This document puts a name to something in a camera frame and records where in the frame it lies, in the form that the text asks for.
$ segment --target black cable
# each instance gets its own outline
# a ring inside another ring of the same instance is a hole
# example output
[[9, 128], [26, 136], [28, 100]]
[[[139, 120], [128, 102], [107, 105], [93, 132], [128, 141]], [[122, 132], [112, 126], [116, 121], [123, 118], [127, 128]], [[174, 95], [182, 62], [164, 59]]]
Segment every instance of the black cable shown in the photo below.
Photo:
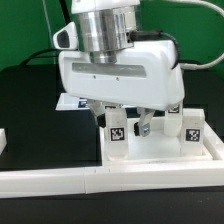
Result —
[[21, 63], [20, 63], [20, 65], [26, 65], [30, 60], [32, 60], [33, 58], [35, 58], [36, 56], [38, 56], [38, 55], [41, 55], [41, 54], [45, 54], [45, 53], [49, 53], [49, 52], [54, 52], [54, 51], [58, 51], [57, 49], [52, 49], [52, 48], [50, 48], [50, 49], [46, 49], [46, 50], [42, 50], [42, 51], [38, 51], [38, 52], [36, 52], [36, 53], [34, 53], [34, 54], [32, 54], [32, 55], [30, 55], [27, 59], [25, 59], [24, 61], [22, 61]]
[[164, 33], [162, 31], [153, 30], [153, 31], [132, 31], [129, 34], [130, 41], [149, 41], [149, 40], [160, 40], [162, 38], [170, 39], [176, 49], [176, 60], [171, 69], [176, 68], [180, 60], [180, 48], [177, 40], [170, 34]]
[[50, 56], [36, 56], [36, 57], [29, 57], [24, 60], [20, 65], [25, 66], [33, 59], [40, 59], [40, 58], [58, 58], [57, 55], [50, 55]]
[[69, 12], [68, 12], [68, 7], [67, 7], [67, 4], [66, 4], [66, 1], [65, 0], [59, 0], [59, 2], [60, 2], [60, 5], [61, 5], [61, 9], [62, 9], [62, 12], [63, 12], [65, 23], [66, 23], [66, 25], [68, 25], [71, 22], [71, 19], [70, 19], [70, 15], [69, 15]]
[[179, 63], [179, 60], [180, 60], [180, 47], [179, 47], [179, 44], [178, 44], [176, 38], [173, 37], [172, 35], [170, 35], [168, 33], [164, 33], [164, 32], [161, 32], [160, 34], [162, 35], [162, 37], [167, 37], [168, 39], [172, 40], [173, 43], [174, 43], [174, 46], [176, 48], [176, 54], [177, 54], [176, 55], [176, 61], [175, 61], [174, 65], [173, 65], [173, 67], [172, 67], [172, 69], [174, 69], [174, 68], [177, 67], [177, 65]]

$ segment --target green background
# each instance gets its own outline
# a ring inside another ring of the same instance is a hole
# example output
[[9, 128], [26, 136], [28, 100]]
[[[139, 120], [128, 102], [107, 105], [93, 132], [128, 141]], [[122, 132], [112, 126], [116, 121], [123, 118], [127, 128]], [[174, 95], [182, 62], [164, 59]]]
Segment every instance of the green background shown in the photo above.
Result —
[[[209, 0], [224, 8], [223, 0]], [[64, 26], [58, 0], [46, 0], [52, 32]], [[67, 0], [69, 10], [71, 0]], [[207, 63], [224, 51], [224, 19], [211, 9], [159, 0], [141, 2], [142, 28], [162, 29], [176, 37], [182, 59]], [[1, 0], [0, 70], [18, 65], [36, 51], [50, 48], [42, 0]], [[53, 63], [38, 60], [32, 63]], [[224, 62], [212, 69], [224, 78]]]

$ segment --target metal cylinder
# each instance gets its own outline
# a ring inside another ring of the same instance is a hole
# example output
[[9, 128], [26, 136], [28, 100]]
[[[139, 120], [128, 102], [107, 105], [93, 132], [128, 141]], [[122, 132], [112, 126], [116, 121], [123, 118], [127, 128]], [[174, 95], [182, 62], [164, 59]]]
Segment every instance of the metal cylinder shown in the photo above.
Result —
[[134, 6], [81, 13], [78, 19], [80, 50], [90, 52], [93, 63], [115, 63], [117, 50], [133, 46], [128, 33], [137, 29]]

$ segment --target black table surface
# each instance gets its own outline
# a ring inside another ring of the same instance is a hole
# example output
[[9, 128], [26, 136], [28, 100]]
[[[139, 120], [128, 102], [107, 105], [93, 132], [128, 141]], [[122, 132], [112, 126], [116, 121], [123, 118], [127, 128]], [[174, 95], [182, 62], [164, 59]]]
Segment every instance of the black table surface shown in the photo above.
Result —
[[[0, 128], [6, 128], [8, 141], [0, 171], [101, 165], [91, 113], [55, 111], [58, 77], [55, 65], [15, 66], [0, 73]], [[224, 81], [201, 71], [185, 73], [184, 82], [185, 107], [203, 108], [224, 139]], [[1, 223], [221, 224], [223, 211], [224, 187], [0, 200]]]

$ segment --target white platform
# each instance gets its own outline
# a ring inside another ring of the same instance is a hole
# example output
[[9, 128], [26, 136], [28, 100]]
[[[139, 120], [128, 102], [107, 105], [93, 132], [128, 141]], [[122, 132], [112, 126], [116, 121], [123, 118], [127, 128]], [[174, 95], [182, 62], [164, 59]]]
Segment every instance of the white platform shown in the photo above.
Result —
[[169, 137], [164, 134], [164, 117], [152, 119], [151, 133], [147, 137], [134, 135], [134, 124], [139, 119], [128, 119], [129, 158], [123, 161], [109, 161], [105, 152], [104, 129], [100, 130], [101, 153], [104, 166], [117, 164], [149, 164], [181, 161], [209, 161], [213, 160], [210, 147], [197, 145], [202, 148], [201, 156], [184, 155], [181, 153], [181, 137]]
[[[129, 161], [123, 164], [112, 165], [104, 158], [102, 167], [0, 172], [0, 198], [224, 186], [224, 145], [212, 129], [205, 125], [202, 156], [183, 157], [178, 138], [162, 136], [159, 120], [153, 119], [149, 137], [159, 141], [149, 143], [151, 149], [148, 143], [138, 148], [140, 152], [131, 143]], [[159, 142], [165, 141], [160, 148]]]
[[[57, 111], [68, 110], [89, 110], [89, 107], [80, 107], [80, 102], [87, 102], [87, 99], [70, 96], [68, 93], [62, 93], [57, 103]], [[133, 106], [123, 105], [124, 108], [133, 108]]]

